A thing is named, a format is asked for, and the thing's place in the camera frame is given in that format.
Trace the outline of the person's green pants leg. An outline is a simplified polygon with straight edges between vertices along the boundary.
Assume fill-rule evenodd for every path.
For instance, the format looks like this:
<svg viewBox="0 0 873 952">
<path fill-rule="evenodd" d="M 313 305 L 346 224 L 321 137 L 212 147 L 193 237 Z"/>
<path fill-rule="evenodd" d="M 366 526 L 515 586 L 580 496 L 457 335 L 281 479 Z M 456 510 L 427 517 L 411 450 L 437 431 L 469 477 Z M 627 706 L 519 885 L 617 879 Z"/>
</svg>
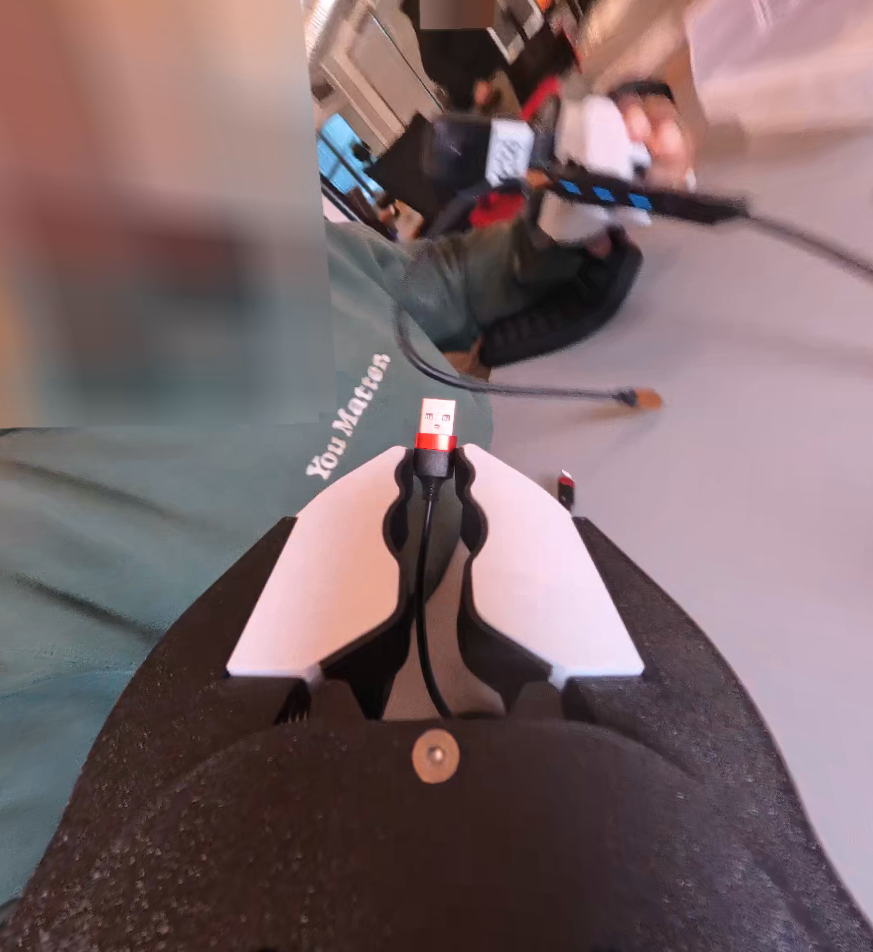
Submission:
<svg viewBox="0 0 873 952">
<path fill-rule="evenodd" d="M 417 244 L 400 284 L 406 314 L 440 352 L 470 351 L 497 323 L 552 310 L 602 278 L 595 251 L 540 239 L 524 215 Z"/>
</svg>

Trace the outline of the person's left forearm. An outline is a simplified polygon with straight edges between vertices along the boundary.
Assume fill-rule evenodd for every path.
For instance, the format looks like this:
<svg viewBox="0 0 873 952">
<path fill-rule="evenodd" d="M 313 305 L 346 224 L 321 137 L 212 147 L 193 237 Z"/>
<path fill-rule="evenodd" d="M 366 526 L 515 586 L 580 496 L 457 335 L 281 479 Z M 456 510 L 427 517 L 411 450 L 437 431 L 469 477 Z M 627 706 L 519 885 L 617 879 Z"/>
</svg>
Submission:
<svg viewBox="0 0 873 952">
<path fill-rule="evenodd" d="M 576 39 L 591 91 L 608 94 L 628 81 L 658 78 L 686 49 L 695 1 L 594 1 Z"/>
</svg>

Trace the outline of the person's left hand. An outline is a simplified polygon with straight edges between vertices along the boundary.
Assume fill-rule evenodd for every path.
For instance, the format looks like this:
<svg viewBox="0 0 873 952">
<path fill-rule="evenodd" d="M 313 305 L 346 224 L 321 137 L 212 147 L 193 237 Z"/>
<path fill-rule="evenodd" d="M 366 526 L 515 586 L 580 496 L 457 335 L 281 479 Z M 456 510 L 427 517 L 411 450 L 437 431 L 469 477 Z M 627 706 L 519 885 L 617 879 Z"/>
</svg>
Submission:
<svg viewBox="0 0 873 952">
<path fill-rule="evenodd" d="M 675 104 L 660 93 L 629 93 L 617 105 L 630 139 L 649 156 L 649 165 L 641 174 L 644 184 L 695 191 L 692 136 Z"/>
</svg>

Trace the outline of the grey cabinet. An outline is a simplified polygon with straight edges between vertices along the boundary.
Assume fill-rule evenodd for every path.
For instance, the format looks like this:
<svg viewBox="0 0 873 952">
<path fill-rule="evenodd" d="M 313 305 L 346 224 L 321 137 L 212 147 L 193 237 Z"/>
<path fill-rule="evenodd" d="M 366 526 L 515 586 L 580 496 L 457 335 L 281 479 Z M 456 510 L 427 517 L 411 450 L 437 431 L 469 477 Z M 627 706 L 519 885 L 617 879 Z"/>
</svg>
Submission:
<svg viewBox="0 0 873 952">
<path fill-rule="evenodd" d="M 338 115 L 378 155 L 417 115 L 445 108 L 397 1 L 303 1 L 305 53 L 317 127 Z"/>
</svg>

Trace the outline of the black usb hub blue ports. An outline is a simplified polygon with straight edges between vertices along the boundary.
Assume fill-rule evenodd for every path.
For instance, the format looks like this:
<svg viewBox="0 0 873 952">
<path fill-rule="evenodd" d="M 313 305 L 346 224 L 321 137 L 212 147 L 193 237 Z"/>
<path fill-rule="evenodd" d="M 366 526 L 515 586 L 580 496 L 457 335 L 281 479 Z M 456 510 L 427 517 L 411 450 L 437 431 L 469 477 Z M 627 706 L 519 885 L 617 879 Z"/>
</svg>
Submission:
<svg viewBox="0 0 873 952">
<path fill-rule="evenodd" d="M 548 173 L 544 192 L 550 192 L 570 205 L 606 209 L 631 209 L 653 216 L 703 226 L 752 220 L 748 203 L 740 199 L 669 189 L 647 188 L 578 166 L 567 166 Z"/>
</svg>

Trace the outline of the black shoe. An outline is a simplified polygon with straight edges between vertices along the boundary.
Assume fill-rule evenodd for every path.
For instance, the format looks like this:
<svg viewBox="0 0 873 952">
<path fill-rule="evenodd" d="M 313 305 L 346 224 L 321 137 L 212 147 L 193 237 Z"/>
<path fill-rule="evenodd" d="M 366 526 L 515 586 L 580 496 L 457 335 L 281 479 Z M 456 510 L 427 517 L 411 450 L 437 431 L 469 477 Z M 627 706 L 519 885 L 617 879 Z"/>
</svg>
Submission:
<svg viewBox="0 0 873 952">
<path fill-rule="evenodd" d="M 525 294 L 512 314 L 481 333 L 479 361 L 488 368 L 521 363 L 575 346 L 606 327 L 629 298 L 643 265 L 628 233 L 610 228 L 585 247 L 538 247 L 516 239 L 514 286 Z"/>
</svg>

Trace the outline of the black usb cable red plug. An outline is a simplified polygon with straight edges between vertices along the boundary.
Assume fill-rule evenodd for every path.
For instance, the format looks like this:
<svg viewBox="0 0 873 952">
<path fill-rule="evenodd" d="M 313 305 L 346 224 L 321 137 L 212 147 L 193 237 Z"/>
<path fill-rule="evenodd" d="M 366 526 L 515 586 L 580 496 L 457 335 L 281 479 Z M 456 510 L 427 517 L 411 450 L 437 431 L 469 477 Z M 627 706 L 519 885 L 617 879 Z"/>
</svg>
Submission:
<svg viewBox="0 0 873 952">
<path fill-rule="evenodd" d="M 426 691 L 437 714 L 451 719 L 453 713 L 435 678 L 430 660 L 426 621 L 426 575 L 430 543 L 437 507 L 443 485 L 454 475 L 457 439 L 454 429 L 455 402 L 425 398 L 413 447 L 413 474 L 420 483 L 424 506 L 421 534 L 416 557 L 413 588 L 413 620 L 417 657 Z"/>
</svg>

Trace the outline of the small red object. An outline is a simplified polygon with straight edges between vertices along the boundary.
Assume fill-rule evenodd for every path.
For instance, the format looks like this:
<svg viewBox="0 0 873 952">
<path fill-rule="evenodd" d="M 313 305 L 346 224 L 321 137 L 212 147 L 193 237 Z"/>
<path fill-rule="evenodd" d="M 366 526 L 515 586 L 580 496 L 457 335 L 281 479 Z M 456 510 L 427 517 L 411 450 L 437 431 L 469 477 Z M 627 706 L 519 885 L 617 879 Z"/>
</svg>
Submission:
<svg viewBox="0 0 873 952">
<path fill-rule="evenodd" d="M 525 194 L 522 191 L 494 189 L 476 199 L 467 221 L 473 230 L 482 230 L 513 220 L 524 207 Z"/>
</svg>

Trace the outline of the person's green sweatshirt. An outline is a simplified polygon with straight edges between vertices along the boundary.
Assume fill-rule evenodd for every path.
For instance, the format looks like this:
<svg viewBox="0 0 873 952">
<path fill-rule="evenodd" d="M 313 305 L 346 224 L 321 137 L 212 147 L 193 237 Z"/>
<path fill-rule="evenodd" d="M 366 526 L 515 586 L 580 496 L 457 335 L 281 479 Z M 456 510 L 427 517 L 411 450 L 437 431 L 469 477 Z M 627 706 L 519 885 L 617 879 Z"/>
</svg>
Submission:
<svg viewBox="0 0 873 952">
<path fill-rule="evenodd" d="M 451 394 L 393 335 L 414 245 L 326 235 L 337 395 L 315 422 L 0 430 L 0 925 L 169 626 L 281 518 L 405 445 L 426 395 Z"/>
</svg>

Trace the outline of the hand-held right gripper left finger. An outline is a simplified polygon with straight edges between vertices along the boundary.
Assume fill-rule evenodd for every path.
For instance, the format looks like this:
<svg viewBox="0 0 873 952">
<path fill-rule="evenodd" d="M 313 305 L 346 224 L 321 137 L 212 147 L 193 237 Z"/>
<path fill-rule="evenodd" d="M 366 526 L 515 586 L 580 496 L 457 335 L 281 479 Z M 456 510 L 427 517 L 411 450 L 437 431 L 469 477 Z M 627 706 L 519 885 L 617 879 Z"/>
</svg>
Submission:
<svg viewBox="0 0 873 952">
<path fill-rule="evenodd" d="M 412 484 L 411 451 L 395 446 L 300 511 L 227 662 L 230 676 L 317 682 L 395 622 Z"/>
</svg>

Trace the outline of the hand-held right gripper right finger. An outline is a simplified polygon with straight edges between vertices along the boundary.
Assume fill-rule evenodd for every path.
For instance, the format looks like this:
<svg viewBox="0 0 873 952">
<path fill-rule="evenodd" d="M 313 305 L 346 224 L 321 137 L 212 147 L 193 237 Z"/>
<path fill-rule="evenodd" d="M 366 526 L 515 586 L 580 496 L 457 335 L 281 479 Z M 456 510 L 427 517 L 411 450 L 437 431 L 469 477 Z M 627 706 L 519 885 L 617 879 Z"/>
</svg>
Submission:
<svg viewBox="0 0 873 952">
<path fill-rule="evenodd" d="M 482 681 L 637 678 L 644 660 L 569 511 L 475 444 L 456 464 L 468 549 L 459 648 Z"/>
</svg>

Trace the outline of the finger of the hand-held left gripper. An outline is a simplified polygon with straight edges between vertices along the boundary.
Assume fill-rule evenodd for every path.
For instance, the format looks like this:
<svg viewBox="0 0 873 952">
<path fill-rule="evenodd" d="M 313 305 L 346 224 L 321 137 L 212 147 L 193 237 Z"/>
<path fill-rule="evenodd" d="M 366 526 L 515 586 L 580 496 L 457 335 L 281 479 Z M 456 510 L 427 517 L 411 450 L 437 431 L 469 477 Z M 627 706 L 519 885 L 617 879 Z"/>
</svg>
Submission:
<svg viewBox="0 0 873 952">
<path fill-rule="evenodd" d="M 611 224 L 610 211 L 573 204 L 558 195 L 545 195 L 539 206 L 539 230 L 556 244 L 591 244 Z"/>
</svg>

